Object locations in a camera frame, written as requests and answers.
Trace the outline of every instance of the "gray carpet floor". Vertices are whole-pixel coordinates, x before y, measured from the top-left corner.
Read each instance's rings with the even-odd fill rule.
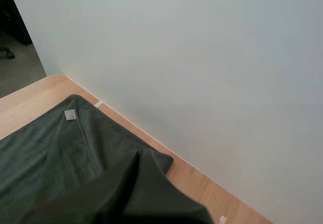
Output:
[[[0,98],[46,77],[32,44],[24,46],[0,31],[0,46],[9,47],[16,56],[9,60],[6,52],[0,51]]]

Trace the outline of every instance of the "gray label patch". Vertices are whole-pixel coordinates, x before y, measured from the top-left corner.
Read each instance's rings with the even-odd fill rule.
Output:
[[[64,111],[65,113],[65,117],[66,117],[66,121],[70,121],[70,120],[75,120],[76,119],[76,114],[75,114],[75,110],[74,109],[69,109]]]

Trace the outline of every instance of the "office chair wheel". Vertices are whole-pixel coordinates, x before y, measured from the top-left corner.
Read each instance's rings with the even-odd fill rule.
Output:
[[[12,51],[7,52],[7,58],[8,59],[14,59],[15,58],[15,55],[12,53]]]

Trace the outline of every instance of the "wooden desk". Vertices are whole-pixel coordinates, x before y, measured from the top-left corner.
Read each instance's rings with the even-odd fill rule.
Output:
[[[0,99],[0,139],[44,114],[71,94],[79,94],[92,104],[99,100],[63,75],[52,75]],[[174,158],[168,179],[183,193],[204,204],[214,223],[223,215],[226,224],[269,224],[261,214],[221,188],[183,159],[152,139],[107,105],[99,109],[160,152]]]

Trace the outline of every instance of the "dark green cloth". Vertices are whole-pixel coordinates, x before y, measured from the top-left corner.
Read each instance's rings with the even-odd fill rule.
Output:
[[[0,223],[212,223],[165,178],[172,162],[71,95],[0,141]]]

